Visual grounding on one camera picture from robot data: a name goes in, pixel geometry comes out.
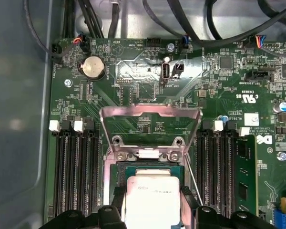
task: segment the mounting hole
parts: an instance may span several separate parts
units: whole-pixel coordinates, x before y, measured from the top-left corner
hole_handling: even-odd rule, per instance
[[[182,145],[182,140],[181,139],[177,139],[176,144],[179,145],[179,146]]]
[[[115,139],[113,139],[113,143],[119,144],[119,143],[120,143],[120,140],[119,140],[118,138],[115,138]]]

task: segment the ram slot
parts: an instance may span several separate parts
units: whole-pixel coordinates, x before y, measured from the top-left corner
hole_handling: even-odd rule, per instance
[[[223,189],[224,189],[224,197],[223,197],[223,212],[224,216],[230,217],[231,215],[231,203],[230,203],[230,183],[231,183],[231,151],[230,151],[230,142],[231,142],[231,133],[223,133],[222,136],[224,149],[223,149],[223,158],[224,158],[224,169],[223,169]]]
[[[222,154],[221,154],[221,138],[220,138],[220,134],[214,134],[214,140],[213,140],[214,144],[214,152],[215,155],[217,156],[217,162],[215,164],[215,170],[216,171],[216,194],[217,194],[217,198],[216,198],[216,209],[219,213],[221,213],[221,202],[222,202],[222,186],[221,186],[221,182],[222,182],[222,172],[221,172],[221,168],[222,168]]]
[[[91,160],[92,160],[92,151],[93,151],[93,141],[91,137],[87,139],[87,152],[85,159],[85,185],[84,185],[84,211],[83,214],[87,217],[89,215],[89,204],[90,204],[90,190],[91,190]]]
[[[85,184],[86,184],[86,164],[87,164],[87,137],[83,137],[79,147],[78,156],[78,192],[77,210],[85,212]]]
[[[77,138],[71,137],[71,150],[69,154],[69,188],[67,210],[74,209],[75,180],[76,180],[76,143]]]
[[[54,216],[62,213],[62,181],[63,181],[63,149],[64,138],[56,137],[55,174],[54,174]]]
[[[198,185],[198,191],[200,196],[205,202],[204,196],[204,160],[203,157],[205,155],[205,148],[204,148],[204,136],[203,132],[198,133],[197,136],[197,150],[196,150],[196,179]]]
[[[72,173],[72,165],[71,165],[71,156],[72,156],[72,141],[73,137],[68,136],[65,137],[65,152],[64,152],[64,185],[63,185],[63,209],[64,211],[72,209],[72,204],[70,205],[70,196],[72,193],[70,192],[71,184],[71,173]]]
[[[216,138],[213,137],[213,134],[209,134],[209,148],[208,148],[208,168],[210,171],[210,180],[209,180],[209,197],[210,205],[216,207],[217,205],[217,162],[218,157],[216,153]]]
[[[75,171],[74,171],[74,194],[73,194],[73,209],[78,209],[78,192],[80,186],[80,155],[82,150],[82,137],[76,138],[76,148],[75,148]]]
[[[89,214],[97,206],[97,190],[98,190],[98,163],[99,163],[99,139],[97,137],[91,138],[93,143],[90,160],[90,204]]]
[[[233,131],[232,137],[230,138],[230,185],[229,185],[229,194],[230,194],[230,202],[231,202],[231,212],[236,210],[236,202],[235,202],[235,156],[237,155],[237,143],[236,140],[238,138],[238,133]]]

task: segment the white sticker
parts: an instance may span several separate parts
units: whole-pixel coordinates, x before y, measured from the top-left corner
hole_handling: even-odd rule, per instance
[[[256,136],[256,143],[258,144],[262,144],[265,143],[267,145],[271,145],[272,144],[272,135],[258,135]]]
[[[244,113],[246,126],[259,126],[258,113]]]

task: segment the label sticker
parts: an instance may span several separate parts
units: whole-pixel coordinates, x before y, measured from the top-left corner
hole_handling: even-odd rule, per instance
[[[258,113],[244,114],[245,126],[259,126]]]

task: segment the wire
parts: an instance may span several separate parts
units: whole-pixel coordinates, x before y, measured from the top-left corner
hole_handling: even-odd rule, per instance
[[[274,10],[271,5],[266,0],[257,0],[258,6],[261,8],[262,12],[269,18],[273,18],[279,14],[276,10]],[[279,23],[282,23],[286,26],[286,17],[278,20]]]
[[[115,38],[115,33],[118,27],[119,22],[119,4],[112,4],[112,16],[111,16],[111,24],[108,31],[108,38]]]
[[[213,5],[217,2],[217,0],[207,0],[206,1],[206,22],[210,29],[211,34],[215,38],[215,40],[222,40],[223,38],[219,35],[213,21]]]
[[[78,3],[80,5],[80,8],[82,10],[82,14],[84,15],[88,30],[90,32],[90,35],[92,38],[97,38],[96,33],[94,31],[94,26],[92,23],[92,20],[88,14],[87,8],[85,7],[85,3],[83,2],[83,0],[78,0]]]
[[[74,0],[69,0],[69,15],[68,15],[68,38],[74,37],[74,25],[75,25],[75,2]]]
[[[168,27],[166,24],[164,24],[162,21],[160,21],[160,19],[155,15],[155,13],[153,12],[153,10],[150,8],[147,0],[142,0],[144,9],[146,11],[146,13],[148,14],[148,16],[158,25],[160,25],[163,29],[165,29],[166,31],[168,31],[170,34],[176,36],[176,37],[182,37],[183,35],[180,33],[177,33],[176,31],[174,31],[173,29],[171,29],[170,27]]]
[[[30,15],[30,10],[29,10],[29,0],[24,0],[23,1],[23,8],[24,8],[24,12],[25,12],[25,19],[26,19],[26,23],[29,27],[29,30],[32,34],[32,36],[34,37],[35,41],[37,42],[37,44],[50,56],[55,57],[55,58],[61,58],[65,55],[67,55],[71,49],[73,49],[73,47],[75,46],[75,44],[71,44],[70,46],[68,46],[62,53],[55,53],[52,52],[51,50],[49,50],[40,40],[40,38],[38,37],[37,32],[34,29],[34,25],[32,22],[32,18]]]
[[[98,35],[98,38],[104,38],[104,34],[102,32],[102,28],[99,24],[99,20],[97,19],[96,13],[94,11],[93,6],[91,5],[89,0],[83,0],[83,2],[85,3],[87,10],[88,10],[88,14],[91,17],[91,20],[93,22],[94,28],[96,30],[96,34]]]
[[[177,18],[179,24],[182,26],[184,31],[192,38],[194,43],[196,43],[199,46],[206,47],[206,48],[221,47],[221,46],[225,46],[227,44],[233,43],[233,42],[240,41],[242,39],[247,38],[250,35],[257,34],[261,31],[269,28],[271,25],[276,23],[278,20],[280,20],[281,18],[286,16],[286,9],[284,9],[278,15],[267,20],[263,24],[255,27],[255,28],[253,28],[247,32],[241,33],[237,36],[230,37],[230,38],[223,39],[223,40],[219,40],[219,41],[201,41],[199,39],[199,37],[197,36],[197,34],[195,33],[195,31],[193,30],[189,20],[187,19],[186,15],[185,15],[182,7],[181,7],[179,0],[167,0],[167,2],[169,3],[170,8],[171,8],[173,14],[175,15],[175,17]]]
[[[286,54],[284,54],[284,53],[273,52],[273,51],[266,49],[264,47],[262,47],[261,50],[263,50],[264,52],[266,52],[270,55],[276,56],[276,57],[286,57]]]

